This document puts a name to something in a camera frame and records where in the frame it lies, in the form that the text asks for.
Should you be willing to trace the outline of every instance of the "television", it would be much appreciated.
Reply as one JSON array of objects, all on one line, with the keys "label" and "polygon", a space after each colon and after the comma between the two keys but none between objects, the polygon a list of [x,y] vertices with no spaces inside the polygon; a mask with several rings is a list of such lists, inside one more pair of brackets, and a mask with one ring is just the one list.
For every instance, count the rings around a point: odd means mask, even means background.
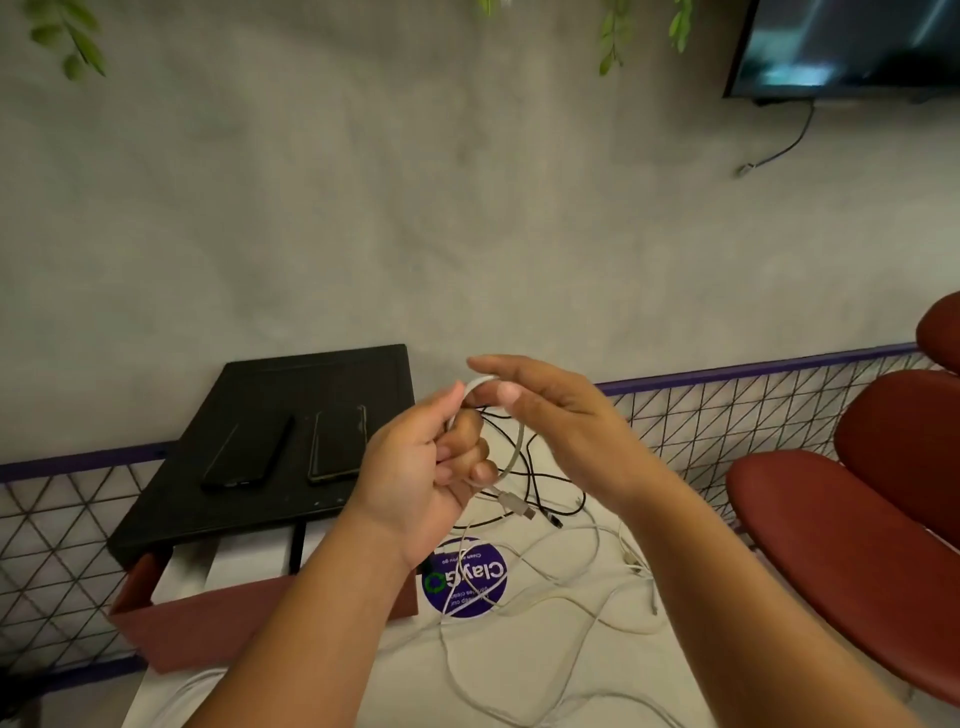
[{"label": "television", "polygon": [[960,0],[753,0],[725,96],[960,90]]}]

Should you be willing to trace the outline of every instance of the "black wire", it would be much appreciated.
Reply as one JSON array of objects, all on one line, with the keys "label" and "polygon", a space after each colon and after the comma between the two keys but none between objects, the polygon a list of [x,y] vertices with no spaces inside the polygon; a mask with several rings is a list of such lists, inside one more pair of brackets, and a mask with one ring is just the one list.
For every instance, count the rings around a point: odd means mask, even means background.
[{"label": "black wire", "polygon": [[[536,440],[538,437],[540,437],[540,434],[539,434],[539,433],[534,433],[534,436],[531,437],[529,440],[527,440],[527,444],[526,444],[526,447],[525,447],[525,449],[526,449],[526,451],[527,451],[527,458],[530,460],[531,463],[534,461],[534,456],[533,456],[533,455],[531,454],[531,452],[530,452],[530,445],[531,445],[531,444],[533,443],[533,441]],[[551,508],[550,506],[545,506],[545,505],[543,505],[543,503],[540,502],[540,487],[537,485],[537,476],[538,476],[538,474],[540,475],[540,477],[543,477],[543,475],[544,475],[544,473],[534,473],[533,468],[530,468],[530,469],[529,469],[529,480],[533,482],[534,497],[537,499],[537,507],[540,509],[540,512],[543,513],[544,516],[546,516],[547,513],[552,513],[554,516],[576,516],[578,513],[580,513],[582,510],[584,510],[584,508],[587,506],[587,494],[586,494],[586,493],[584,493],[584,496],[580,499],[580,503],[578,503],[578,504],[577,504],[577,507],[574,508],[572,511],[560,511],[560,510],[558,510],[558,509],[556,509],[556,508]],[[554,477],[554,478],[556,478],[556,479],[558,479],[558,480],[565,480],[565,481],[568,482],[568,483],[569,483],[569,482],[572,482],[572,481],[570,481],[568,478],[565,478],[565,477],[557,477],[557,476],[555,476],[555,475],[552,475],[552,476],[549,476],[549,477]]]},{"label": "black wire", "polygon": [[[512,418],[511,418],[509,415],[493,415],[493,414],[491,414],[491,413],[489,413],[489,412],[486,411],[486,407],[481,408],[479,411],[480,411],[480,415],[481,415],[481,417],[483,417],[484,421],[485,421],[488,425],[490,425],[491,427],[493,427],[497,432],[499,432],[499,433],[503,436],[503,438],[515,448],[515,447],[516,447],[516,440],[514,440],[514,438],[512,438],[512,437],[506,432],[506,430],[503,429],[503,427],[501,427],[500,425],[498,425],[496,422],[493,421],[494,419],[496,419],[496,420],[511,420]],[[526,450],[526,453],[524,453],[523,451],[520,452],[520,459],[523,461],[523,466],[524,466],[525,470],[524,470],[524,471],[510,471],[510,474],[513,474],[513,475],[526,475],[526,477],[527,477],[527,487],[526,487],[526,491],[525,491],[524,494],[523,494],[523,500],[524,500],[524,502],[529,503],[530,505],[536,506],[537,509],[540,510],[540,512],[543,513],[543,515],[544,515],[548,520],[550,520],[550,522],[554,522],[554,524],[557,525],[559,522],[555,522],[555,521],[556,521],[556,518],[551,518],[551,517],[557,517],[557,516],[576,516],[578,513],[580,513],[580,512],[581,512],[582,510],[584,510],[584,508],[586,507],[586,505],[587,505],[587,494],[586,494],[586,493],[583,493],[583,497],[580,499],[580,502],[577,504],[577,507],[574,508],[572,511],[562,511],[562,510],[559,510],[559,509],[554,508],[554,507],[552,507],[552,506],[544,505],[544,503],[543,503],[542,500],[540,499],[540,486],[539,486],[538,483],[537,483],[537,478],[538,478],[538,477],[550,478],[551,480],[562,480],[564,483],[572,483],[572,481],[571,481],[569,478],[562,477],[562,476],[560,476],[560,475],[554,475],[554,474],[551,474],[551,473],[537,473],[537,472],[534,470],[534,468],[533,468],[534,458],[533,458],[533,454],[530,452],[530,444],[533,443],[533,441],[536,440],[538,437],[540,437],[540,436],[539,436],[537,433],[535,433],[534,436],[531,437],[529,440],[527,440],[527,442],[526,442],[526,444],[525,444],[524,449]],[[530,496],[531,496],[531,491],[533,492],[533,499],[530,498]],[[489,494],[489,493],[484,493],[484,492],[482,492],[482,491],[481,491],[480,493],[478,493],[477,495],[478,495],[478,496],[481,496],[481,497],[485,497],[485,498],[488,499],[488,500],[496,500],[496,496],[492,496],[491,494]],[[505,514],[503,514],[502,516],[497,516],[496,518],[489,519],[488,521],[480,521],[479,523],[473,523],[473,524],[470,526],[470,528],[477,528],[477,527],[482,526],[482,525],[489,525],[489,524],[491,524],[491,523],[496,523],[496,522],[499,522],[499,521],[503,521],[505,518],[508,518],[508,517],[510,517],[510,516],[512,516],[512,515],[513,515],[512,513],[505,513]],[[465,526],[465,525],[460,525],[459,523],[453,526],[453,529],[454,529],[454,530],[458,530],[458,531],[465,530],[466,528],[467,528],[467,526]]]},{"label": "black wire", "polygon": [[764,164],[769,164],[775,159],[781,158],[783,155],[792,151],[798,144],[800,144],[800,142],[804,140],[804,137],[806,136],[806,130],[810,128],[810,122],[813,121],[813,113],[814,111],[817,110],[817,106],[814,103],[813,99],[809,99],[809,103],[810,103],[810,112],[806,115],[806,121],[804,122],[804,127],[800,130],[800,135],[793,140],[793,143],[790,144],[790,146],[785,147],[784,149],[781,149],[776,154],[770,155],[770,157],[767,157],[766,159],[761,159],[760,161],[756,161],[756,162],[747,162],[736,171],[738,176],[743,177],[748,172],[751,172],[757,169],[758,167],[762,167]]}]

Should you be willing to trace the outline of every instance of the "hanging plant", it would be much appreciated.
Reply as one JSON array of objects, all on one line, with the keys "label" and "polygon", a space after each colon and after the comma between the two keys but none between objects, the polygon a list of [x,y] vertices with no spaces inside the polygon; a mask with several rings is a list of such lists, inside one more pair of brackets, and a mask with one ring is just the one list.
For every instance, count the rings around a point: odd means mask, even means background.
[{"label": "hanging plant", "polygon": [[87,66],[107,75],[104,54],[88,35],[99,33],[100,23],[80,0],[26,0],[23,12],[34,24],[30,31],[34,43],[58,52],[65,49],[61,68],[70,81],[79,79]]},{"label": "hanging plant", "polygon": [[[690,35],[690,20],[693,15],[693,0],[673,0],[679,9],[670,22],[670,43],[679,53],[686,50],[686,40]],[[486,15],[493,14],[496,0],[479,0],[480,10]],[[500,5],[510,5],[512,0],[500,0]],[[613,64],[623,65],[622,48],[633,37],[633,20],[630,17],[630,0],[610,0],[609,9],[600,26],[600,47],[603,58],[600,60],[600,75],[610,73]]]}]

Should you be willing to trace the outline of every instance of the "forearm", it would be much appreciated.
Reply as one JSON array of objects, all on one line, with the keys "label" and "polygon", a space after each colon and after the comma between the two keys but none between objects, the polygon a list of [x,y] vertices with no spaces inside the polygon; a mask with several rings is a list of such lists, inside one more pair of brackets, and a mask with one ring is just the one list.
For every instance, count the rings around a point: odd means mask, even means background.
[{"label": "forearm", "polygon": [[407,569],[344,511],[188,728],[351,726]]},{"label": "forearm", "polygon": [[621,516],[720,725],[919,725],[708,504],[665,466],[653,473]]}]

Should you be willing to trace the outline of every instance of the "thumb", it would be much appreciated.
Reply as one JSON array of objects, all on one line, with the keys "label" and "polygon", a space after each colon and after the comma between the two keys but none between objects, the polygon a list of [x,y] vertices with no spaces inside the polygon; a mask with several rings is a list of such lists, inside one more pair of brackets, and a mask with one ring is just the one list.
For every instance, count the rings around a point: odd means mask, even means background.
[{"label": "thumb", "polygon": [[444,430],[446,421],[460,411],[463,398],[464,383],[457,381],[400,415],[397,419],[399,429],[412,443],[429,443]]},{"label": "thumb", "polygon": [[569,417],[569,413],[556,404],[511,381],[496,385],[496,400],[511,417],[548,440],[560,435]]}]

